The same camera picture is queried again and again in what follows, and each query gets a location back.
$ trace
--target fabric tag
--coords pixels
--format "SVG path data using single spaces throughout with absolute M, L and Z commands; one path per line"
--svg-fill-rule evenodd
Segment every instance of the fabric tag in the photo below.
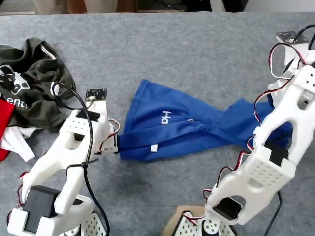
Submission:
M 151 152 L 158 152 L 158 144 L 151 145 Z

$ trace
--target red and white wire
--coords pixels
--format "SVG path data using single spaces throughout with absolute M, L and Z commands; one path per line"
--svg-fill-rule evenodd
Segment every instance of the red and white wire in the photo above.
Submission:
M 282 90 L 291 80 L 288 80 L 285 84 L 283 84 L 282 86 L 280 86 L 279 88 L 276 88 L 276 89 L 273 89 L 273 90 L 268 90 L 268 91 L 265 91 L 263 92 L 261 95 L 259 95 L 255 102 L 254 102 L 254 115 L 255 115 L 255 118 L 256 120 L 259 122 L 259 125 L 261 125 L 261 119 L 259 118 L 259 115 L 257 113 L 257 103 L 260 101 L 260 99 L 262 99 L 264 96 L 267 96 L 268 94 L 272 94 L 274 92 L 278 92 L 280 90 Z
M 115 130 L 115 132 L 111 133 L 110 135 L 107 136 L 107 138 L 100 144 L 99 146 L 99 151 L 102 152 L 102 148 L 103 148 L 103 144 L 112 136 L 116 135 L 119 130 L 120 130 L 120 124 L 118 121 L 116 121 L 115 119 L 108 119 L 109 122 L 114 122 L 117 125 L 117 129 Z
M 194 222 L 194 220 L 201 220 L 201 219 L 206 217 L 206 214 L 204 214 L 203 216 L 200 216 L 200 217 L 189 217 L 189 216 L 185 215 L 185 213 L 183 213 L 183 217 L 185 217 L 188 221 L 190 221 L 194 226 L 197 226 L 197 223 Z
M 247 148 L 250 150 L 250 151 L 254 151 L 254 148 L 252 147 L 252 145 L 250 144 L 250 141 L 253 139 L 254 135 L 250 136 L 248 139 L 247 139 L 247 142 L 246 142 L 246 145 L 247 145 Z
M 300 60 L 301 60 L 301 63 L 303 65 L 306 65 L 305 63 L 305 60 L 303 59 L 301 53 L 296 49 L 294 48 L 293 46 L 289 45 L 289 44 L 286 44 L 286 43 L 277 43 L 276 45 L 274 45 L 270 52 L 269 52 L 269 57 L 268 57 L 268 63 L 269 63 L 269 68 L 270 68 L 270 72 L 272 74 L 272 76 L 274 76 L 275 78 L 278 78 L 278 79 L 285 79 L 285 80 L 290 80 L 291 78 L 288 78 L 288 77 L 283 77 L 283 76 L 276 76 L 273 72 L 273 68 L 272 68 L 272 56 L 273 56 L 273 53 L 275 51 L 275 49 L 278 47 L 278 46 L 287 46 L 287 47 L 291 47 L 295 52 L 296 54 L 299 56 Z
M 117 134 L 117 133 L 119 132 L 120 124 L 119 124 L 119 122 L 116 121 L 115 119 L 108 119 L 108 121 L 109 121 L 109 122 L 114 122 L 114 123 L 117 125 L 117 129 L 115 130 L 115 132 L 112 133 L 112 134 L 110 134 L 110 135 L 108 135 L 107 138 L 110 138 L 110 137 L 114 136 L 115 134 Z
M 202 190 L 202 195 L 203 195 L 203 197 L 204 197 L 206 200 L 208 200 L 208 197 L 209 197 L 209 196 L 206 196 L 205 192 L 207 192 L 207 193 L 212 193 L 212 189 L 210 189 L 210 188 L 205 188 L 204 190 Z
M 216 185 L 216 188 L 218 187 L 219 185 L 219 182 L 221 180 L 221 176 L 223 174 L 223 172 L 226 170 L 226 169 L 229 169 L 230 171 L 235 171 L 237 170 L 241 164 L 242 164 L 242 161 L 243 161 L 243 157 L 244 155 L 250 155 L 249 152 L 246 152 L 246 151 L 241 151 L 240 154 L 238 155 L 238 159 L 237 159 L 237 163 L 236 163 L 236 166 L 233 168 L 229 167 L 229 166 L 224 166 L 221 170 L 220 170 L 220 173 L 219 173 L 219 176 L 218 176 L 218 180 L 217 180 L 217 185 Z

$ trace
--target black cable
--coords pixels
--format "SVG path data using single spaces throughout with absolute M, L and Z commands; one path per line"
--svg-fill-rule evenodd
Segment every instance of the black cable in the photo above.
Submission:
M 55 91 L 53 91 L 53 95 L 55 97 L 55 101 L 58 105 L 61 105 L 69 110 L 80 110 L 80 108 L 75 108 L 75 107 L 70 107 L 70 106 L 67 106 L 56 94 L 55 94 Z M 88 107 L 86 107 L 87 109 L 90 108 L 92 105 L 93 105 L 93 102 L 94 100 L 92 100 L 89 104 Z
M 174 10 L 183 12 L 181 9 L 178 9 L 178 8 L 176 8 L 176 7 L 173 7 L 173 5 L 175 5 L 175 4 L 166 4 L 166 3 L 163 3 L 163 2 L 158 1 L 158 0 L 152 0 L 152 1 L 155 1 L 155 2 L 157 2 L 157 3 L 159 3 L 159 4 L 162 4 L 163 6 L 168 7 L 168 8 L 170 8 L 170 9 L 174 9 Z
M 268 227 L 266 228 L 266 231 L 265 231 L 264 236 L 267 236 L 267 234 L 269 233 L 269 230 L 270 230 L 272 224 L 274 223 L 275 219 L 277 218 L 278 213 L 279 213 L 279 211 L 280 211 L 280 208 L 281 208 L 281 206 L 282 206 L 282 197 L 281 197 L 280 191 L 278 191 L 277 194 L 278 194 L 278 198 L 279 198 L 279 205 L 278 205 L 277 210 L 276 210 L 274 216 L 272 217 L 272 219 L 271 219 L 271 221 L 270 221 Z
M 294 38 L 293 43 L 309 28 L 315 28 L 315 25 L 314 24 L 308 25 L 308 26 L 305 26 L 303 29 L 301 29 L 297 33 L 296 37 Z M 309 43 L 309 50 L 312 48 L 312 44 L 313 44 L 314 40 L 315 40 L 315 33 L 314 33 L 313 38 L 311 39 L 311 41 Z
M 88 121 L 88 124 L 89 124 L 89 130 L 90 130 L 90 143 L 89 143 L 89 149 L 88 149 L 88 154 L 87 154 L 87 158 L 86 158 L 86 162 L 83 162 L 81 164 L 73 164 L 73 165 L 69 165 L 66 169 L 66 175 L 67 175 L 67 171 L 69 168 L 71 167 L 82 167 L 84 169 L 84 180 L 85 180 L 85 184 L 87 186 L 87 189 L 88 189 L 88 192 L 91 196 L 91 198 L 93 199 L 93 201 L 95 202 L 97 208 L 99 209 L 99 211 L 101 212 L 102 214 L 102 217 L 104 218 L 104 221 L 105 221 L 105 224 L 106 224 L 106 236 L 109 236 L 109 233 L 110 233 L 110 226 L 109 226 L 109 222 L 108 222 L 108 218 L 106 216 L 106 213 L 104 211 L 104 209 L 102 208 L 101 204 L 98 202 L 97 198 L 95 197 L 92 189 L 91 189 L 91 186 L 90 186 L 90 183 L 89 183 L 89 179 L 88 179 L 88 165 L 89 164 L 92 164 L 96 161 L 98 161 L 98 159 L 96 160 L 92 160 L 90 161 L 90 155 L 91 155 L 91 151 L 92 151 L 92 144 L 93 144 L 93 130 L 92 130 L 92 122 L 91 122 L 91 119 L 89 117 L 89 114 L 88 114 L 88 109 L 87 107 L 85 106 L 84 104 L 84 101 L 83 99 L 80 97 L 80 95 L 74 91 L 73 89 L 71 89 L 70 87 L 68 87 L 67 85 L 61 83 L 61 82 L 55 82 L 52 86 L 52 91 L 53 91 L 53 95 L 56 97 L 55 95 L 55 85 L 61 85 L 62 87 L 64 87 L 65 89 L 67 89 L 68 91 L 70 91 L 71 93 L 73 93 L 76 98 L 79 100 L 79 102 L 81 103 L 82 105 L 82 110 L 84 111 L 85 113 L 85 116 L 87 118 L 87 121 Z
M 80 95 L 76 91 L 74 91 L 73 89 L 71 89 L 70 87 L 68 87 L 67 85 L 65 85 L 65 84 L 63 84 L 61 82 L 55 82 L 53 84 L 53 86 L 52 86 L 53 95 L 55 97 L 56 97 L 56 94 L 55 94 L 55 86 L 56 85 L 61 85 L 62 87 L 64 87 L 65 89 L 67 89 L 68 91 L 73 93 L 73 95 L 79 100 L 79 102 L 82 105 L 82 110 L 84 111 L 84 114 L 85 114 L 85 116 L 87 118 L 88 125 L 89 125 L 89 130 L 90 130 L 90 143 L 89 143 L 88 154 L 87 154 L 87 158 L 86 158 L 86 162 L 89 162 L 90 155 L 91 155 L 91 152 L 92 152 L 92 144 L 93 144 L 93 129 L 92 129 L 92 122 L 91 122 L 91 119 L 90 119 L 89 114 L 88 114 L 88 109 L 86 108 L 85 103 L 84 103 L 83 99 L 80 97 Z
M 311 50 L 312 49 L 312 45 L 313 45 L 313 43 L 314 43 L 314 40 L 315 40 L 315 33 L 313 34 L 313 37 L 312 37 L 312 39 L 311 39 L 311 41 L 310 41 L 310 43 L 309 43 L 309 50 Z
M 108 218 L 106 216 L 104 209 L 102 208 L 101 204 L 98 202 L 97 198 L 95 197 L 95 195 L 91 189 L 89 179 L 88 179 L 88 167 L 87 166 L 83 167 L 83 169 L 84 169 L 84 180 L 85 180 L 85 184 L 87 186 L 88 192 L 89 192 L 91 198 L 93 199 L 93 201 L 95 202 L 95 205 L 97 206 L 97 208 L 99 209 L 100 213 L 103 216 L 103 219 L 104 219 L 105 224 L 106 224 L 106 236 L 109 236 L 110 227 L 109 227 Z

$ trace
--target wire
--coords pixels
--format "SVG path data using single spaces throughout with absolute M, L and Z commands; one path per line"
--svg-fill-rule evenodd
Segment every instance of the wire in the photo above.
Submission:
M 310 41 L 310 43 L 309 43 L 309 50 L 311 50 L 312 49 L 312 45 L 313 45 L 313 43 L 314 43 L 314 40 L 315 40 L 315 32 L 314 32 L 314 34 L 313 34 L 313 37 L 312 37 L 312 39 L 311 39 L 311 41 Z
M 244 155 L 249 155 L 249 154 L 250 154 L 250 153 L 248 153 L 248 152 L 241 151 L 240 154 L 238 155 L 237 163 L 236 163 L 236 166 L 234 167 L 234 169 L 232 169 L 232 168 L 229 167 L 229 166 L 224 166 L 224 167 L 220 170 L 220 173 L 219 173 L 219 176 L 218 176 L 218 180 L 217 180 L 216 188 L 217 188 L 218 185 L 219 185 L 219 182 L 220 182 L 220 179 L 221 179 L 221 176 L 222 176 L 223 172 L 224 172 L 226 169 L 229 169 L 230 171 L 235 171 L 235 170 L 237 170 L 237 169 L 241 166 L 241 164 L 242 164 L 243 156 L 244 156 Z
M 105 139 L 99 146 L 99 151 L 102 152 L 102 148 L 103 148 L 103 144 L 112 136 L 116 135 L 119 130 L 120 130 L 120 124 L 118 121 L 116 121 L 115 119 L 108 119 L 109 122 L 114 122 L 117 125 L 117 129 L 115 132 L 111 133 L 110 135 L 108 135 L 107 139 Z
M 152 1 L 155 1 L 155 2 L 157 2 L 157 3 L 159 3 L 159 4 L 162 4 L 163 6 L 168 7 L 168 8 L 170 8 L 170 9 L 183 12 L 181 9 L 178 9 L 178 8 L 176 8 L 176 7 L 173 7 L 173 5 L 176 5 L 176 4 L 166 4 L 166 3 L 163 3 L 163 2 L 158 1 L 158 0 L 152 0 Z
M 264 96 L 268 95 L 268 94 L 272 94 L 274 92 L 277 92 L 277 91 L 280 91 L 282 90 L 291 80 L 288 80 L 285 84 L 283 84 L 282 86 L 280 86 L 279 88 L 276 88 L 276 89 L 273 89 L 273 90 L 268 90 L 268 91 L 265 91 L 263 92 L 261 95 L 259 95 L 255 102 L 254 102 L 254 115 L 255 115 L 255 118 L 256 120 L 259 122 L 259 126 L 261 126 L 261 119 L 257 113 L 257 103 L 260 101 L 260 99 L 262 99 Z
M 250 144 L 251 139 L 253 139 L 254 135 L 251 135 L 246 142 L 246 146 L 250 151 L 254 151 L 255 149 L 252 147 L 252 145 Z
M 209 196 L 206 196 L 205 192 L 211 194 L 211 193 L 212 193 L 212 189 L 205 188 L 204 190 L 202 190 L 202 195 L 203 195 L 203 197 L 204 197 L 206 200 L 208 200 L 208 197 L 209 197 Z
M 98 159 L 95 159 L 95 160 L 92 160 L 90 161 L 90 156 L 91 156 L 91 152 L 92 152 L 92 144 L 93 144 L 93 129 L 92 129 L 92 122 L 91 122 L 91 119 L 89 117 L 89 114 L 88 114 L 88 109 L 86 107 L 86 105 L 84 104 L 84 101 L 83 99 L 80 97 L 80 95 L 74 91 L 73 89 L 71 89 L 70 87 L 68 87 L 67 85 L 61 83 L 61 82 L 55 82 L 52 86 L 52 91 L 53 91 L 53 95 L 56 97 L 55 95 L 55 85 L 61 85 L 62 87 L 64 87 L 65 89 L 67 89 L 68 91 L 70 91 L 71 93 L 73 93 L 75 95 L 75 97 L 79 100 L 79 102 L 81 103 L 82 105 L 82 110 L 83 112 L 85 113 L 85 116 L 87 118 L 87 121 L 88 121 L 88 124 L 89 124 L 89 130 L 90 130 L 90 143 L 89 143 L 89 149 L 88 149 L 88 154 L 87 154 L 87 157 L 86 157 L 86 162 L 83 162 L 81 164 L 73 164 L 73 165 L 69 165 L 67 168 L 66 168 L 66 175 L 67 175 L 67 171 L 69 168 L 72 168 L 72 167 L 82 167 L 84 169 L 84 180 L 85 180 L 85 184 L 87 186 L 87 189 L 88 189 L 88 192 L 91 196 L 91 198 L 93 199 L 93 201 L 95 202 L 97 208 L 99 209 L 99 211 L 101 212 L 102 214 L 102 217 L 105 221 L 105 224 L 106 224 L 106 235 L 109 236 L 109 233 L 110 233 L 110 226 L 109 226 L 109 222 L 108 222 L 108 218 L 107 218 L 107 215 L 104 211 L 104 209 L 102 208 L 101 204 L 98 202 L 97 198 L 95 197 L 94 195 L 94 192 L 92 191 L 91 189 L 91 186 L 90 186 L 90 183 L 89 183 L 89 179 L 88 179 L 88 165 L 89 164 L 92 164 L 96 161 L 98 161 Z
M 206 216 L 206 214 L 204 214 L 201 217 L 189 217 L 187 215 L 185 215 L 185 213 L 183 213 L 183 217 L 185 217 L 188 221 L 190 221 L 194 226 L 197 226 L 196 222 L 194 222 L 194 220 L 201 220 Z
M 97 208 L 99 209 L 100 213 L 103 216 L 103 219 L 104 219 L 105 224 L 106 224 L 106 236 L 109 236 L 110 226 L 109 226 L 108 218 L 106 216 L 104 209 L 102 208 L 101 204 L 98 202 L 96 196 L 94 195 L 94 193 L 91 189 L 89 179 L 88 179 L 88 167 L 85 167 L 83 169 L 84 169 L 84 180 L 85 180 L 85 184 L 87 186 L 88 192 L 90 193 L 91 198 L 93 199 L 93 201 L 95 202 L 95 205 L 97 206 Z
M 273 56 L 273 53 L 274 53 L 275 49 L 276 49 L 278 46 L 280 46 L 280 45 L 282 45 L 282 46 L 288 46 L 288 47 L 293 48 L 294 51 L 296 52 L 296 54 L 299 56 L 299 58 L 300 58 L 302 64 L 303 64 L 303 65 L 306 65 L 306 63 L 305 63 L 305 60 L 303 59 L 301 53 L 300 53 L 296 48 L 294 48 L 292 45 L 289 45 L 289 44 L 286 44 L 286 43 L 277 43 L 277 44 L 275 44 L 275 45 L 271 48 L 271 50 L 270 50 L 270 52 L 269 52 L 268 63 L 269 63 L 269 69 L 270 69 L 270 72 L 271 72 L 272 76 L 275 77 L 275 78 L 278 78 L 278 79 L 290 80 L 291 78 L 288 78 L 288 77 L 276 76 L 276 75 L 274 74 L 274 72 L 273 72 L 273 68 L 272 68 L 272 56 Z
M 117 134 L 117 133 L 119 132 L 119 130 L 120 130 L 120 124 L 119 124 L 119 122 L 116 121 L 115 119 L 108 119 L 108 121 L 109 121 L 109 122 L 114 122 L 114 123 L 118 126 L 117 129 L 116 129 L 116 131 L 115 131 L 114 133 L 110 134 L 110 135 L 107 137 L 107 138 L 110 138 L 110 137 L 114 136 L 115 134 Z
M 88 110 L 87 110 L 87 108 L 86 108 L 86 106 L 85 106 L 85 104 L 84 104 L 84 101 L 83 101 L 83 99 L 80 97 L 80 95 L 76 92 L 76 91 L 74 91 L 73 89 L 71 89 L 70 87 L 68 87 L 67 85 L 65 85 L 65 84 L 63 84 L 63 83 L 61 83 L 61 82 L 54 82 L 54 84 L 52 85 L 52 91 L 53 91 L 53 95 L 55 96 L 55 97 L 57 97 L 56 95 L 55 95 L 55 86 L 56 85 L 61 85 L 62 87 L 64 87 L 65 89 L 67 89 L 68 91 L 70 91 L 71 93 L 73 93 L 73 95 L 79 100 L 79 102 L 81 103 L 81 105 L 82 105 L 82 110 L 83 110 L 83 112 L 85 113 L 85 116 L 86 116 L 86 118 L 87 118 L 87 121 L 88 121 L 88 125 L 89 125 L 89 130 L 90 130 L 90 143 L 89 143 L 89 148 L 88 148 L 88 154 L 87 154 L 87 158 L 86 158 L 86 162 L 89 162 L 89 160 L 90 160 L 90 155 L 91 155 L 91 152 L 92 152 L 92 144 L 93 144 L 93 129 L 92 129 L 92 122 L 91 122 L 91 119 L 90 119 L 90 117 L 89 117 L 89 114 L 88 114 Z
M 266 228 L 266 231 L 265 231 L 264 236 L 267 236 L 267 235 L 268 235 L 269 230 L 270 230 L 272 224 L 274 223 L 275 219 L 277 218 L 278 213 L 279 213 L 279 211 L 280 211 L 280 208 L 281 208 L 281 206 L 282 206 L 282 197 L 281 197 L 280 191 L 278 191 L 277 194 L 278 194 L 278 198 L 279 198 L 279 205 L 278 205 L 277 210 L 276 210 L 274 216 L 272 217 L 272 219 L 271 219 L 271 221 L 270 221 L 268 227 Z
M 294 38 L 293 43 L 295 43 L 295 41 L 304 33 L 304 31 L 306 31 L 309 28 L 315 28 L 315 25 L 314 24 L 308 25 L 308 26 L 305 26 L 303 29 L 301 29 L 297 33 L 296 37 Z M 313 38 L 311 39 L 311 41 L 309 43 L 309 48 L 308 48 L 309 50 L 312 48 L 312 44 L 314 43 L 314 40 L 315 40 L 315 33 L 314 33 Z

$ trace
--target white cloth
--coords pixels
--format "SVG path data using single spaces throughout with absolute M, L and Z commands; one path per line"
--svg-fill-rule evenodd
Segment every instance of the white cloth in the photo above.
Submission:
M 19 154 L 24 161 L 35 157 L 24 138 L 28 138 L 38 128 L 7 127 L 1 138 L 0 148 Z

